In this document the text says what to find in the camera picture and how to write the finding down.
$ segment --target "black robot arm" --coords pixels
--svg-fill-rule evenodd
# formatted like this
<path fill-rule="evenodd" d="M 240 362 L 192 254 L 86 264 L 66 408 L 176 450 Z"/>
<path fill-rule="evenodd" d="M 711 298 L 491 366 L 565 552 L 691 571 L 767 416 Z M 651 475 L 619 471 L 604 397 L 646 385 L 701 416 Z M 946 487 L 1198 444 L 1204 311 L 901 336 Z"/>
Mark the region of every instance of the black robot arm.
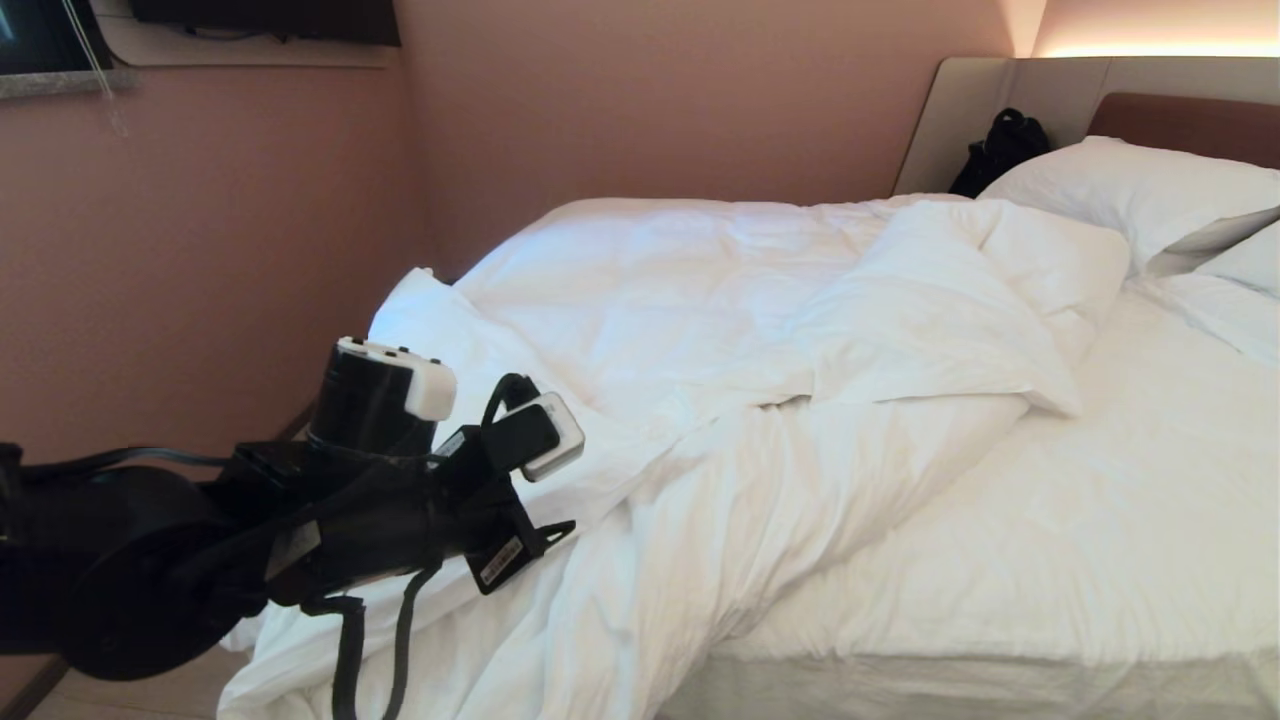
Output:
<path fill-rule="evenodd" d="M 581 454 L 563 401 L 507 375 L 481 423 L 433 450 L 454 391 L 436 361 L 343 338 L 306 441 L 243 443 L 225 461 L 128 448 L 36 466 L 0 445 L 0 655 L 58 652 L 88 675 L 138 679 L 200 656 L 268 601 L 296 605 L 343 616 L 333 703 L 353 720 L 364 605 L 335 593 L 413 574 L 394 717 L 413 600 L 444 560 L 463 556 L 488 594 L 573 530 L 535 528 L 511 483 L 513 470 L 538 480 Z M 191 483 L 120 465 L 138 457 L 223 470 Z"/>

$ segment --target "floor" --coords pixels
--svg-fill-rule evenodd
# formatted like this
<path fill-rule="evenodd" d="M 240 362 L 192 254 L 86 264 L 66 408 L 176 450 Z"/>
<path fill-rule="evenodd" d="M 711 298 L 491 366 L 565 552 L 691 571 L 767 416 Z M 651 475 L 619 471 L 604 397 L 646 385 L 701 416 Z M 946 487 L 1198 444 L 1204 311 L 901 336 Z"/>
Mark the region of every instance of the floor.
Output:
<path fill-rule="evenodd" d="M 220 647 L 164 675 L 104 683 L 72 670 L 29 720 L 214 720 L 223 685 L 248 656 Z"/>

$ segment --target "black bag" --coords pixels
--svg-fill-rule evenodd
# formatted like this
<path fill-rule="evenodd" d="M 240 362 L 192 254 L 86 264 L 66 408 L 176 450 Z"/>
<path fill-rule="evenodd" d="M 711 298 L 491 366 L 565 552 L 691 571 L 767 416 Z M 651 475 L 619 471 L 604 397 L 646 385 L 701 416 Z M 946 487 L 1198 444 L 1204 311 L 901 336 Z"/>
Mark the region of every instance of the black bag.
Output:
<path fill-rule="evenodd" d="M 969 161 L 951 184 L 951 193 L 978 197 L 1000 176 L 1050 150 L 1048 136 L 1036 118 L 1006 108 L 996 115 L 987 140 L 969 145 Z"/>

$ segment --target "tv screen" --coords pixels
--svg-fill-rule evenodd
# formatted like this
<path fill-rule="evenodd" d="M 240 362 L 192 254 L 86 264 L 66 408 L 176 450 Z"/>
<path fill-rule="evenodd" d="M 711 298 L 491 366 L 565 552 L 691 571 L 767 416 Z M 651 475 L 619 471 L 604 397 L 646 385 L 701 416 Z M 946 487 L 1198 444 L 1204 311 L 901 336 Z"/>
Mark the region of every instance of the tv screen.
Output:
<path fill-rule="evenodd" d="M 145 23 L 399 46 L 392 0 L 132 0 Z"/>

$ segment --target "upholstered headboard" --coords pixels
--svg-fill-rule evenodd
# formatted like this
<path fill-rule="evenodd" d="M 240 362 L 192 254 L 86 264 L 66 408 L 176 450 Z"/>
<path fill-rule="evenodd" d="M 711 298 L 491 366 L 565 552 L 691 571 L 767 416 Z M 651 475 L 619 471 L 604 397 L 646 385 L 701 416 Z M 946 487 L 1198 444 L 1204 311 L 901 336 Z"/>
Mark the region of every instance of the upholstered headboard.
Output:
<path fill-rule="evenodd" d="M 1280 105 L 1114 92 L 1089 135 L 1280 169 Z"/>

